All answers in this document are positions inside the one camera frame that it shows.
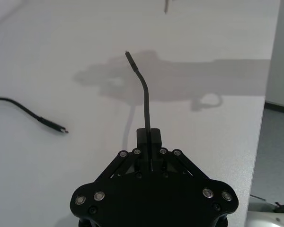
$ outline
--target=black wire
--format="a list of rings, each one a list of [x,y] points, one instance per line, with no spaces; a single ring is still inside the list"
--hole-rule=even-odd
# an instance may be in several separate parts
[[[149,94],[148,94],[148,87],[147,84],[143,78],[143,76],[141,75],[141,73],[139,72],[139,69],[136,65],[136,63],[134,62],[131,54],[126,51],[125,55],[128,59],[128,62],[130,63],[133,71],[137,74],[139,80],[142,83],[143,86],[143,90],[144,90],[144,121],[145,121],[145,128],[147,132],[151,131],[151,121],[150,121],[150,98],[149,98]]]
[[[144,121],[145,121],[145,129],[146,129],[146,139],[147,139],[147,147],[148,147],[148,154],[149,159],[151,159],[151,120],[150,120],[150,97],[148,94],[148,87],[147,84],[142,76],[142,74],[139,72],[139,69],[134,62],[131,54],[126,51],[125,55],[127,57],[127,60],[129,64],[131,65],[133,71],[137,74],[139,80],[142,83],[143,90],[144,90]]]
[[[40,118],[38,115],[34,114],[29,109],[27,109],[25,106],[21,105],[20,103],[16,102],[15,100],[12,100],[10,98],[0,97],[0,101],[10,102],[10,103],[16,105],[21,110],[23,110],[24,112],[28,113],[30,116],[32,116],[33,118],[35,118],[37,120],[39,120],[39,118]]]
[[[63,132],[63,133],[68,133],[68,131],[61,125],[58,125],[52,121],[49,121],[43,117],[38,116],[37,114],[33,113],[32,111],[30,111],[29,109],[27,109],[25,106],[23,106],[22,104],[18,103],[17,101],[10,99],[10,98],[6,98],[6,97],[0,97],[0,101],[5,101],[5,102],[9,102],[14,104],[15,106],[19,107],[21,110],[23,110],[24,112],[26,112],[27,114],[29,114],[30,116],[32,116],[33,118],[35,118],[37,121],[39,121],[41,124],[46,125],[47,127],[50,127],[56,131],[59,132]]]
[[[258,196],[252,195],[252,194],[250,194],[250,196],[253,197],[253,198],[262,200],[262,201],[266,201],[266,199],[263,199],[263,198],[261,198],[261,197],[258,197]]]

